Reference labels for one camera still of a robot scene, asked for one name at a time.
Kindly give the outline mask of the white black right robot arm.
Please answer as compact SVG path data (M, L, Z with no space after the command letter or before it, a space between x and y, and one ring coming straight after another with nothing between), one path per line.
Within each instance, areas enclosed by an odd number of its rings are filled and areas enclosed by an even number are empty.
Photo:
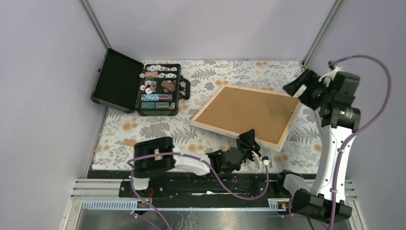
M361 112L352 107L359 82L359 76L340 70L321 77L306 69L297 79L283 86L290 96L305 86L299 101L318 110L322 118L322 153L313 184L306 184L298 173L283 170L274 185L278 196L292 195L291 212L327 224L351 217L352 208L345 204L344 184L348 152L353 134L360 126Z

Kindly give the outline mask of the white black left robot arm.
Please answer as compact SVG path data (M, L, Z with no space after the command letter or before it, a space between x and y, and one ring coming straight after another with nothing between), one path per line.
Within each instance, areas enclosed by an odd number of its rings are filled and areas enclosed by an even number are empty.
M235 148L226 151L218 150L198 156L181 153L171 137L137 143L134 145L133 159L127 162L132 167L130 191L137 197L146 195L149 180L172 169L205 176L239 171L244 163L252 161L260 171L264 170L265 157L259 152L254 129L240 134L236 144Z

